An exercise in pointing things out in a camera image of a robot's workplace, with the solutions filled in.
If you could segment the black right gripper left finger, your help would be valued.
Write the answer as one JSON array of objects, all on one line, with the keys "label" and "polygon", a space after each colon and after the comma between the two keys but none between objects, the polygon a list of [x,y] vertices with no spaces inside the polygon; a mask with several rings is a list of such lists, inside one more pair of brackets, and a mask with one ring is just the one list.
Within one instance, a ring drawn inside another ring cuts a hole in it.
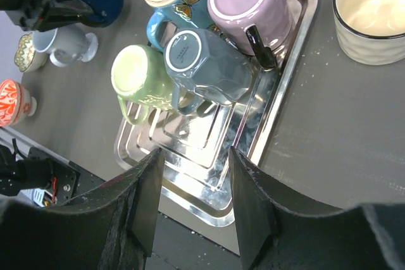
[{"label": "black right gripper left finger", "polygon": [[51,207],[1,200],[2,269],[144,269],[152,254],[164,155]]}]

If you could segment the cream mug black rim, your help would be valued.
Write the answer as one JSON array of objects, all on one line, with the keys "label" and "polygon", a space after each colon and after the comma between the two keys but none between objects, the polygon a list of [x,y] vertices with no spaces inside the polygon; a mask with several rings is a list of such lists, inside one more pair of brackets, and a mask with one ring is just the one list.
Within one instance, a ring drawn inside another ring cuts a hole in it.
[{"label": "cream mug black rim", "polygon": [[404,59],[404,0],[333,0],[337,40],[354,61],[380,66]]}]

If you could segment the light green mug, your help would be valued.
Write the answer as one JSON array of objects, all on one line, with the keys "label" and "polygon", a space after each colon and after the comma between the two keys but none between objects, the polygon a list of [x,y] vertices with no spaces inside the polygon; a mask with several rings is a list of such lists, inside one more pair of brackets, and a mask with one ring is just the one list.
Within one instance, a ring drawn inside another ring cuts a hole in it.
[{"label": "light green mug", "polygon": [[[132,125],[143,123],[151,108],[173,109],[173,80],[165,70],[163,54],[151,46],[129,45],[116,56],[111,68],[111,83],[123,117]],[[127,103],[141,107],[136,118],[127,112]]]}]

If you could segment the grey-blue mug white inside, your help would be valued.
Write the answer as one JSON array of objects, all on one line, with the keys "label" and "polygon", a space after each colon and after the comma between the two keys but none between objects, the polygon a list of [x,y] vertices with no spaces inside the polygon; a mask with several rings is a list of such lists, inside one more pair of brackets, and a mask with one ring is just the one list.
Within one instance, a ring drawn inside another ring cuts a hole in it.
[{"label": "grey-blue mug white inside", "polygon": [[245,55],[214,32],[177,30],[164,50],[167,74],[174,81],[172,107],[182,115],[204,102],[227,106],[251,87],[253,69]]}]

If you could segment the clear plastic measuring cup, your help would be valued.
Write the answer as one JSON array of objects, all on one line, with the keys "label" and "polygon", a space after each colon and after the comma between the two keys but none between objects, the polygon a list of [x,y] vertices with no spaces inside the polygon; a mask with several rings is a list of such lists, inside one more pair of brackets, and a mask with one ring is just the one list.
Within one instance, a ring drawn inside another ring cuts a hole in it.
[{"label": "clear plastic measuring cup", "polygon": [[58,67],[67,67],[76,61],[89,62],[99,47],[95,33],[85,33],[76,25],[33,31],[32,42],[37,52],[48,54],[52,64]]}]

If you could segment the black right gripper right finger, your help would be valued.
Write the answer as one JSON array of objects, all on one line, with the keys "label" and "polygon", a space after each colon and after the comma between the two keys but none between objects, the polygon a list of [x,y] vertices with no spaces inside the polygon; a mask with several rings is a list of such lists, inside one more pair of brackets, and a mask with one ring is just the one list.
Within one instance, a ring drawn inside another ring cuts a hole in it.
[{"label": "black right gripper right finger", "polygon": [[261,171],[239,150],[228,155],[244,269],[403,269],[404,205],[339,209]]}]

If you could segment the lilac ceramic mug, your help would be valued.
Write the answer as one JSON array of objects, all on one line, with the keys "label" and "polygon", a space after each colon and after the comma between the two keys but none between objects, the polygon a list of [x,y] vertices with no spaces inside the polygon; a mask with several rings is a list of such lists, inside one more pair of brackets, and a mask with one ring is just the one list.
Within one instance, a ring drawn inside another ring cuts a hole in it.
[{"label": "lilac ceramic mug", "polygon": [[214,23],[264,70],[278,66],[273,50],[282,45],[293,24],[287,0],[208,0]]}]

